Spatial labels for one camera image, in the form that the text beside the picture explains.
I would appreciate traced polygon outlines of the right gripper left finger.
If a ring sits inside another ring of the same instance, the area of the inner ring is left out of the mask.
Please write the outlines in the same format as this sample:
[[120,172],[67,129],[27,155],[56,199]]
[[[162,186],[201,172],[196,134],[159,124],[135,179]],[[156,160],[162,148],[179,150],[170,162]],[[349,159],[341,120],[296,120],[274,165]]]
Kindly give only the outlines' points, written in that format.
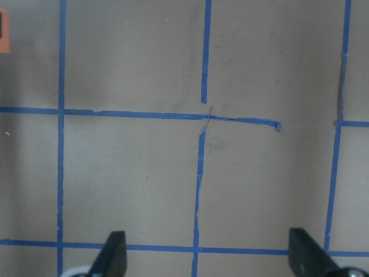
[[94,260],[87,276],[121,277],[127,270],[126,236],[113,231]]

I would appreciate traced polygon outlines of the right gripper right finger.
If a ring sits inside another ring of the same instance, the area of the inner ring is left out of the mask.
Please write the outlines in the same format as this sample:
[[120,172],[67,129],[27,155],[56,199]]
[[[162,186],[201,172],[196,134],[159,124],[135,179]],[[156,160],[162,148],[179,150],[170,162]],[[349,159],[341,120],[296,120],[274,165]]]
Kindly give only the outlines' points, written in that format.
[[289,229],[288,264],[296,277],[368,277],[358,267],[340,267],[303,228]]

